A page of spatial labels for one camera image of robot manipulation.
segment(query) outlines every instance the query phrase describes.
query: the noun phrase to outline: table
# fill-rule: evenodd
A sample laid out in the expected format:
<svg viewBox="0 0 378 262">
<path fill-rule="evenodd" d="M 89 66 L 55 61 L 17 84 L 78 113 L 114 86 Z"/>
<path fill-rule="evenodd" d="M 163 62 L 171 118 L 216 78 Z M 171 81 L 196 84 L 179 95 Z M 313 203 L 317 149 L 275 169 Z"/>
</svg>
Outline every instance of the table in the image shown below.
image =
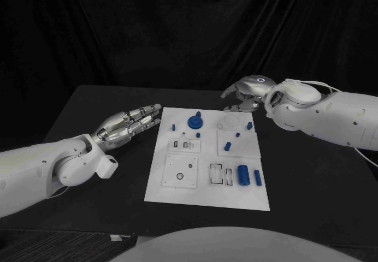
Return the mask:
<svg viewBox="0 0 378 262">
<path fill-rule="evenodd" d="M 219 91 L 79 86 L 44 141 L 91 133 L 108 116 L 154 103 L 209 110 L 238 103 L 219 95 Z M 270 212 L 143 201 L 158 130 L 151 128 L 108 152 L 119 163 L 111 179 L 94 175 L 62 196 L 1 218 L 0 228 L 160 236 L 199 227 L 248 227 L 323 245 L 378 246 L 378 182 L 362 157 L 349 147 L 283 130 L 262 108 L 252 115 Z"/>
</svg>

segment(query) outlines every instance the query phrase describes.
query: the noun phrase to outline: silver robot hand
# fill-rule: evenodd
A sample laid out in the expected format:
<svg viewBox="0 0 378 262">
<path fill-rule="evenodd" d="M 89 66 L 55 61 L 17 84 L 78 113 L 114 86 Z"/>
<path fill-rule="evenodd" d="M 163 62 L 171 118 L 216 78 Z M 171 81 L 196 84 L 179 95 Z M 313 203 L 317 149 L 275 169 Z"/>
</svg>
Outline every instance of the silver robot hand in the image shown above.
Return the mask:
<svg viewBox="0 0 378 262">
<path fill-rule="evenodd" d="M 160 123 L 160 119 L 153 119 L 160 108 L 161 105 L 156 104 L 119 112 L 102 122 L 91 137 L 104 152 L 121 147 L 132 136 Z"/>
<path fill-rule="evenodd" d="M 275 82 L 262 75 L 249 75 L 241 78 L 226 88 L 220 98 L 235 92 L 242 103 L 225 107 L 223 112 L 254 112 L 259 107 L 259 103 L 265 102 L 265 96 L 275 85 Z"/>
</svg>

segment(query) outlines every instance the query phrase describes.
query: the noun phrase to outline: black curtain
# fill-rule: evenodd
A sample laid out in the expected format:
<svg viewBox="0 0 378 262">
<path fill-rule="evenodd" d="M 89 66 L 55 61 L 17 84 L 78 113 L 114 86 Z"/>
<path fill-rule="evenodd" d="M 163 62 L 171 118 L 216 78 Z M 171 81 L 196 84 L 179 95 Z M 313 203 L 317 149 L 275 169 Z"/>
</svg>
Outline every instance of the black curtain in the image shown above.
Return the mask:
<svg viewBox="0 0 378 262">
<path fill-rule="evenodd" d="M 378 96 L 376 14 L 372 0 L 4 0 L 0 147 L 42 141 L 81 84 L 222 90 L 262 74 Z"/>
</svg>

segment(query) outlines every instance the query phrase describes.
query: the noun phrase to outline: blue cylinder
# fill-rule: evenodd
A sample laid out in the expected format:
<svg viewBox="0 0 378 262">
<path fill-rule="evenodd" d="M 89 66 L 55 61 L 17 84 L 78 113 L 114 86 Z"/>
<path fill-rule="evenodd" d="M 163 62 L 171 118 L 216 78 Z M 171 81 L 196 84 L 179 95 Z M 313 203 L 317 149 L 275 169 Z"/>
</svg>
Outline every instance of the blue cylinder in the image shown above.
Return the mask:
<svg viewBox="0 0 378 262">
<path fill-rule="evenodd" d="M 195 116 L 192 116 L 187 119 L 187 125 L 192 129 L 199 129 L 202 127 L 203 121 L 202 121 L 202 118 L 200 118 L 200 112 L 196 112 Z"/>
<path fill-rule="evenodd" d="M 226 142 L 225 151 L 229 151 L 231 148 L 231 142 Z"/>
<path fill-rule="evenodd" d="M 258 186 L 262 186 L 261 178 L 259 178 L 259 171 L 258 170 L 254 171 L 254 178 L 255 178 L 255 184 Z"/>
<path fill-rule="evenodd" d="M 238 166 L 238 184 L 241 186 L 248 186 L 251 184 L 246 165 Z"/>
</svg>

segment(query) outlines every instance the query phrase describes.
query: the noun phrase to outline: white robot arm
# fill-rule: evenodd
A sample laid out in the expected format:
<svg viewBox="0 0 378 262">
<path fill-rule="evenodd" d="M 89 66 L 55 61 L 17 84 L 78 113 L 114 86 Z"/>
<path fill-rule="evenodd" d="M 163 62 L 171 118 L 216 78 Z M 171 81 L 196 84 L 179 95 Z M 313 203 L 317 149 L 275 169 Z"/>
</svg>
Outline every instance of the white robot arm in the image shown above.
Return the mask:
<svg viewBox="0 0 378 262">
<path fill-rule="evenodd" d="M 308 84 L 313 81 L 285 79 L 277 84 L 262 75 L 251 75 L 223 91 L 232 92 L 244 102 L 223 110 L 252 112 L 264 103 L 267 117 L 288 131 L 301 130 L 307 135 L 337 145 L 378 151 L 378 97 L 340 92 L 320 94 Z"/>
<path fill-rule="evenodd" d="M 160 123 L 160 104 L 119 112 L 92 135 L 0 153 L 0 217 L 47 199 L 63 186 L 82 184 L 96 173 L 109 178 L 118 163 L 105 152 Z"/>
</svg>

